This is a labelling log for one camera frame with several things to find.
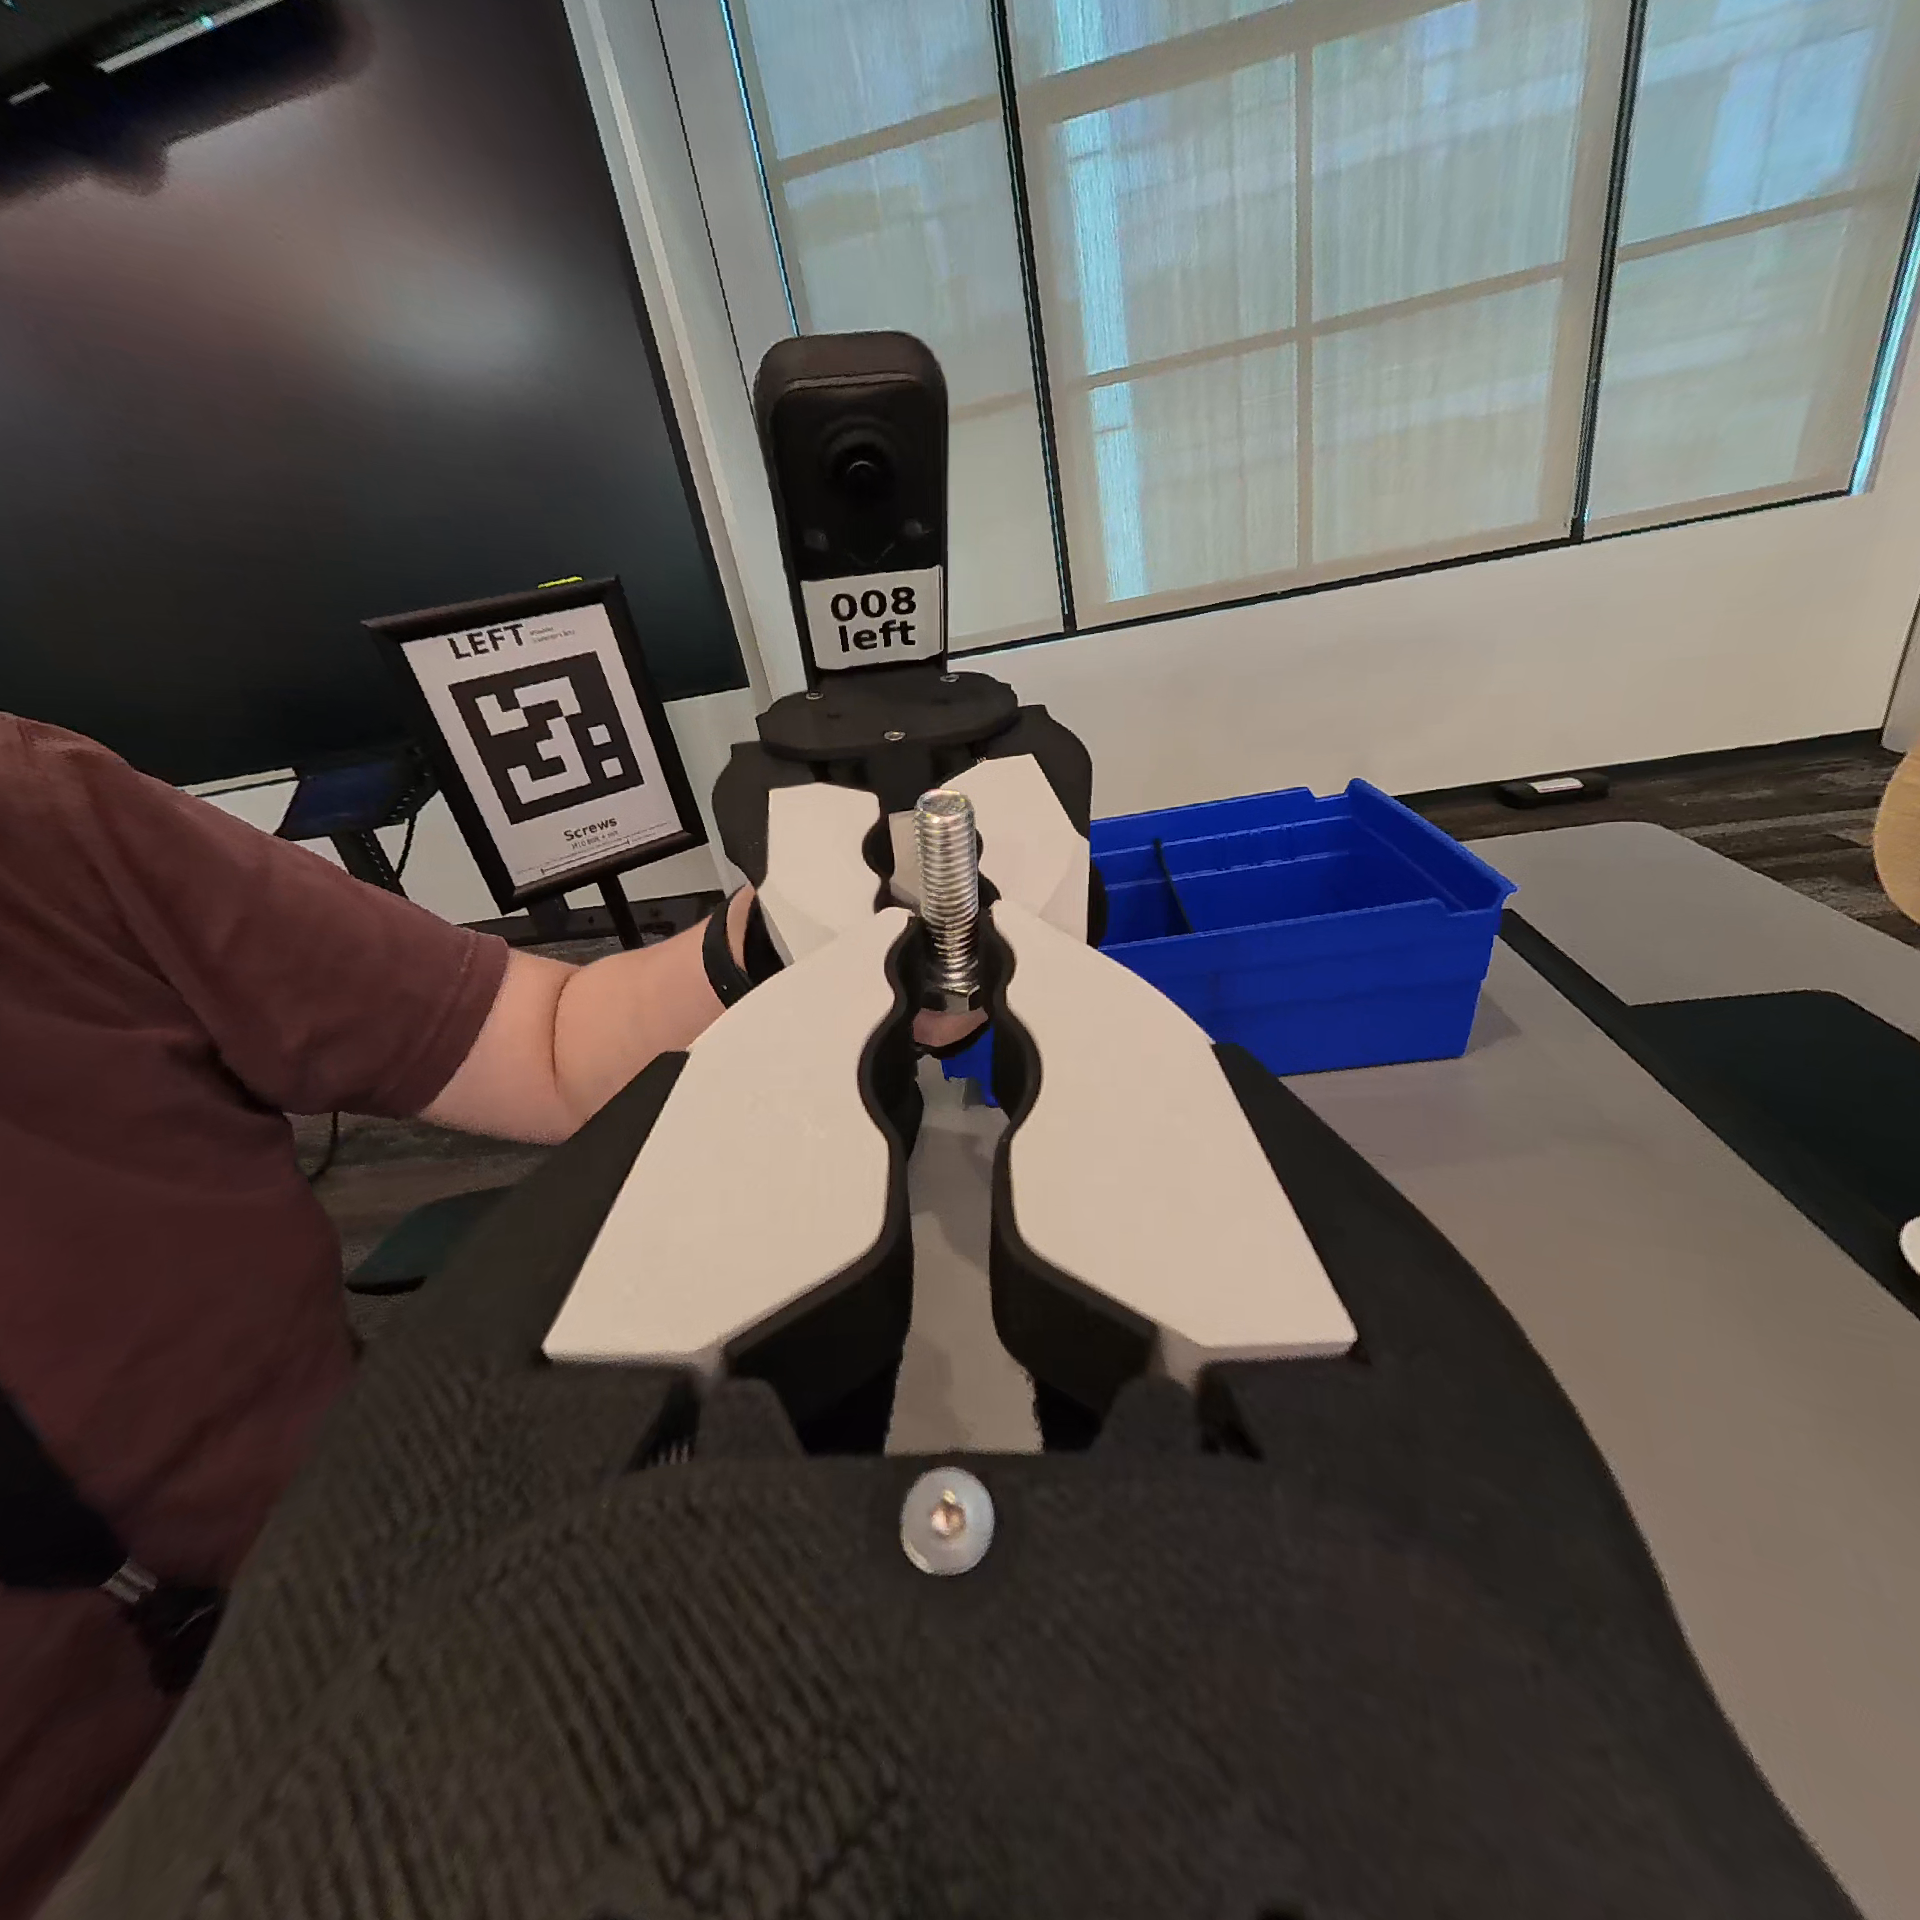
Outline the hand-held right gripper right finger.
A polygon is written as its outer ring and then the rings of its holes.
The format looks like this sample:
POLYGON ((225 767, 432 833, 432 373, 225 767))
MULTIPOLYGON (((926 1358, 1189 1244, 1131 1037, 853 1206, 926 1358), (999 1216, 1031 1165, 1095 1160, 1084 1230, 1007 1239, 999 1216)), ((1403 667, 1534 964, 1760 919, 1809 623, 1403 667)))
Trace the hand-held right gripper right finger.
POLYGON ((1146 1378, 1344 1361, 1358 1328, 1261 1140, 1284 1093, 1173 999, 996 900, 988 1306, 1043 1448, 1089 1448, 1146 1378))

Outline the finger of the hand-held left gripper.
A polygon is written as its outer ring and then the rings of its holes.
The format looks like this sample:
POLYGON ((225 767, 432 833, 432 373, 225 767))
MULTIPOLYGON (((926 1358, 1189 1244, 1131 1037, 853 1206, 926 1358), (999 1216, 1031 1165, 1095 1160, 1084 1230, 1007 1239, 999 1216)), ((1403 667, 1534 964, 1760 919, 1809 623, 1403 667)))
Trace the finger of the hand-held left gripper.
POLYGON ((1039 758, 972 763, 972 827, 978 876, 996 896, 1089 943, 1089 838, 1068 817, 1039 758))
POLYGON ((892 883, 869 861, 869 838, 892 852, 880 801, 842 785, 783 785, 768 793, 768 872, 759 907, 780 964, 820 952, 884 964, 904 935, 892 883))

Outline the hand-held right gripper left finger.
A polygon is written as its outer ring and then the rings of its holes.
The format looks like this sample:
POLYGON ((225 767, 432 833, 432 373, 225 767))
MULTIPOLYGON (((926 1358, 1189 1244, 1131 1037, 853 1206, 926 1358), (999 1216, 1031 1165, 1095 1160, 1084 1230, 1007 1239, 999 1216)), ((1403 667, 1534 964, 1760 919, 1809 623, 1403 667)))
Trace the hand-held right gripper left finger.
POLYGON ((549 1361, 765 1382, 804 1448, 880 1448, 915 1302, 915 947, 892 906, 691 1042, 549 1361))

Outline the steel hex bolt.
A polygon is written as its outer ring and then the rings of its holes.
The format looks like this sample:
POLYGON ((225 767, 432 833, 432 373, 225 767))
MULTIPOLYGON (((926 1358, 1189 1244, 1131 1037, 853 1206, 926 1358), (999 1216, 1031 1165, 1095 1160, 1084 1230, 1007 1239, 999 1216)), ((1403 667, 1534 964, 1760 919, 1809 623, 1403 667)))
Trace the steel hex bolt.
POLYGON ((932 787, 911 812, 916 852, 916 922, 924 936, 922 1004, 926 1012, 978 1010, 978 833, 963 790, 932 787))

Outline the blue plastic bin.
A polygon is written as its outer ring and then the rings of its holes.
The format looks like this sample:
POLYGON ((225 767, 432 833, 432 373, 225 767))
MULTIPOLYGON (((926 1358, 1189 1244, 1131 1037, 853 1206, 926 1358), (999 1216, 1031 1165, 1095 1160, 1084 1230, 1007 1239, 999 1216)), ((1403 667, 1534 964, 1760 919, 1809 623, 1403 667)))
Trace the blue plastic bin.
POLYGON ((1271 1075, 1460 1058, 1515 883, 1367 780, 1161 805, 1089 824, 1108 935, 1080 943, 1015 900, 1007 939, 1043 922, 1046 960, 1089 1012, 1146 1033, 1146 997, 1271 1075), (1193 936, 1168 936, 1152 838, 1193 936))

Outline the person's left forearm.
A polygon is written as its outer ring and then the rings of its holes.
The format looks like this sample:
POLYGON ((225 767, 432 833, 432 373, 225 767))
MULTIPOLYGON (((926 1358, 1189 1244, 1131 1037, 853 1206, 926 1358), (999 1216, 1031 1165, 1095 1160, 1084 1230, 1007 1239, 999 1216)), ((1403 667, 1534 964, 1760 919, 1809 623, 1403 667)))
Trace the person's left forearm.
POLYGON ((488 1140, 570 1140, 653 1058, 688 1048, 720 1016, 702 967, 704 923, 589 967, 509 952, 466 1058, 419 1118, 488 1140))

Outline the black wrist watch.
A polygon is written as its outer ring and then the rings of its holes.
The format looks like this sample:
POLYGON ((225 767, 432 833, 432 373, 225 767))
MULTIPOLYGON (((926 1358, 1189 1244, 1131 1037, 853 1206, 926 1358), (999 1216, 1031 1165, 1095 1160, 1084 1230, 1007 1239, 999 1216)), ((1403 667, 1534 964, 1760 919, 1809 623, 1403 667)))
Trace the black wrist watch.
POLYGON ((742 886, 710 914, 702 967, 720 1010, 783 972, 787 960, 771 935, 755 886, 742 886))

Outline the black framed tag sign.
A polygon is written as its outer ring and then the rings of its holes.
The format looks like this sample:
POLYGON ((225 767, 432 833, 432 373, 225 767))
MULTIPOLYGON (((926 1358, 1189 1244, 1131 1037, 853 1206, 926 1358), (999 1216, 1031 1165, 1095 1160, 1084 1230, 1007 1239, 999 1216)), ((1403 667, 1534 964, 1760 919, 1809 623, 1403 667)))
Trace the black framed tag sign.
POLYGON ((620 577, 365 621, 504 911, 710 841, 620 577))

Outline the dark office chair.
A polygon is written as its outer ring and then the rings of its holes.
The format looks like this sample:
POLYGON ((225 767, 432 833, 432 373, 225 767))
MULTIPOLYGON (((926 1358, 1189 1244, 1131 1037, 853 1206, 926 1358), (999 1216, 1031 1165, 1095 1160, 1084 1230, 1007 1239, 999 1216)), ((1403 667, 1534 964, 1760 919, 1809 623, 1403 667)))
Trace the dark office chair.
POLYGON ((379 1244, 347 1275, 347 1290, 368 1300, 391 1300, 429 1284, 459 1241, 509 1195, 509 1187, 472 1187, 445 1195, 407 1213, 379 1244))

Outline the white framed window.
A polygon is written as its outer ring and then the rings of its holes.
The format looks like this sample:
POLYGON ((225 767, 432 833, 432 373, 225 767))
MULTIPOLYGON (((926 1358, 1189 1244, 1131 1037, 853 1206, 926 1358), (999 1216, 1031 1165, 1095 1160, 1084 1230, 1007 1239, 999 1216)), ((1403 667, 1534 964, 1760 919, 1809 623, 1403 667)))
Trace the white framed window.
POLYGON ((955 405, 955 637, 1855 494, 1917 2, 718 2, 773 322, 955 405))

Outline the wooden backing board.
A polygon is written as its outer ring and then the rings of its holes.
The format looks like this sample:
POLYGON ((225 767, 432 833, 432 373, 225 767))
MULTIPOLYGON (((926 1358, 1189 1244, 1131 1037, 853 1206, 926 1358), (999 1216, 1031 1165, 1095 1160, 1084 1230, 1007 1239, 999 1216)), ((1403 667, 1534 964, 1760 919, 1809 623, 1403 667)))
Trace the wooden backing board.
POLYGON ((1875 829, 1870 829, 1870 860, 1876 867, 1876 886, 1891 907, 1911 923, 1920 923, 1920 817, 1917 817, 1917 793, 1920 793, 1920 752, 1911 747, 1899 763, 1891 770, 1875 829))

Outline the large black wall screen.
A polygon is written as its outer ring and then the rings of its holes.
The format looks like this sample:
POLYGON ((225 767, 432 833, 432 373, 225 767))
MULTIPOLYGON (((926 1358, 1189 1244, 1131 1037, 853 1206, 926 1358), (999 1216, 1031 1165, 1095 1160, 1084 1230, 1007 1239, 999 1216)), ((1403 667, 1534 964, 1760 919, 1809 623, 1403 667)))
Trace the large black wall screen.
POLYGON ((560 2, 267 2, 3 85, 3 715, 203 785, 406 730, 365 623, 624 581, 748 682, 560 2))

